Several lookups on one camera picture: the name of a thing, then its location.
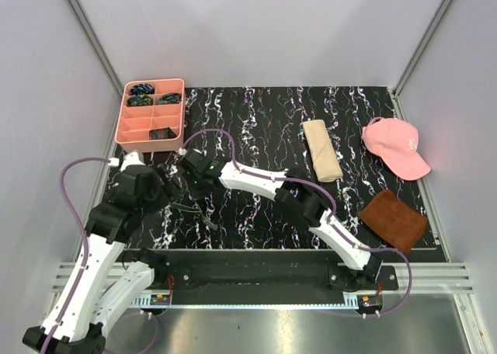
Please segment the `silver ornate fork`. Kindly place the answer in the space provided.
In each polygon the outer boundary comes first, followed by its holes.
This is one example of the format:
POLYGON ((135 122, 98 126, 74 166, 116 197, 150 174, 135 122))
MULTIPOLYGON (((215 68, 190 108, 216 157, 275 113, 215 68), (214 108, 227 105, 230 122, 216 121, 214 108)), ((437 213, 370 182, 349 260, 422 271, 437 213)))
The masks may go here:
POLYGON ((181 211, 181 212, 185 212, 185 213, 192 213, 192 214, 199 214, 200 215, 200 219, 202 220, 202 222, 211 230, 213 231, 216 231, 218 229, 218 226, 216 224, 214 224, 213 222, 211 222, 202 212, 201 209, 199 208, 196 208, 196 207, 192 207, 192 206, 186 206, 186 205, 183 205, 181 203, 170 203, 169 206, 174 209, 174 210, 178 210, 178 211, 181 211))

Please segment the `beige cloth napkin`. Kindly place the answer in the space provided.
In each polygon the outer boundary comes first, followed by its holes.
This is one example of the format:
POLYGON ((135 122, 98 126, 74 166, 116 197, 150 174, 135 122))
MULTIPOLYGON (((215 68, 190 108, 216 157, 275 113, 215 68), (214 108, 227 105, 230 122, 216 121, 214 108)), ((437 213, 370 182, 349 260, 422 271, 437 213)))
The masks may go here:
POLYGON ((323 120, 303 122, 304 135, 319 182, 334 182, 343 177, 335 149, 323 120))

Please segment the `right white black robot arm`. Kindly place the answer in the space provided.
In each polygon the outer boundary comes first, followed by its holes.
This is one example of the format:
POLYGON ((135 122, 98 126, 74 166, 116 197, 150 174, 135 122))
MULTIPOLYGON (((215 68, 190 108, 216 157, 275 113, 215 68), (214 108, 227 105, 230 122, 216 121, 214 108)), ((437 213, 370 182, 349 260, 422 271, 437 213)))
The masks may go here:
POLYGON ((382 261, 336 217, 332 196, 298 170, 266 171, 235 160, 214 160, 194 149, 180 158, 179 170, 195 198, 203 198, 215 189, 225 189, 248 192, 283 204, 302 216, 309 231, 338 254, 359 288, 370 289, 379 282, 382 261))

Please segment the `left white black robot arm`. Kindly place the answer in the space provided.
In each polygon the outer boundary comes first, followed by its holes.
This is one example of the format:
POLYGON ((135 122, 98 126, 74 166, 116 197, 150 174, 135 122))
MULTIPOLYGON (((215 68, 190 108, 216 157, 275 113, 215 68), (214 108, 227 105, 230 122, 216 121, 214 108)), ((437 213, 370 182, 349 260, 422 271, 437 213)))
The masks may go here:
POLYGON ((23 344, 38 353, 102 353, 113 326, 147 288, 173 288, 167 258, 149 249, 134 253, 125 273, 109 288, 109 271, 123 252, 145 213, 157 210, 175 196, 172 182, 144 163, 133 151, 118 167, 118 186, 95 206, 87 222, 77 220, 82 247, 57 303, 39 326, 28 328, 23 344))

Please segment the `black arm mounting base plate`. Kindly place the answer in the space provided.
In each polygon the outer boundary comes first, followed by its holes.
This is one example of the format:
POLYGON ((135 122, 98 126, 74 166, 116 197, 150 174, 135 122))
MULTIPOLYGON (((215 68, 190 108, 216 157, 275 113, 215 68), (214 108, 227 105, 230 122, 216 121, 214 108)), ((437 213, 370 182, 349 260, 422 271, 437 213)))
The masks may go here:
POLYGON ((346 268, 329 250, 168 250, 160 251, 160 281, 174 279, 176 306, 264 307, 273 305, 340 305, 346 293, 398 290, 394 268, 380 264, 367 280, 346 268))

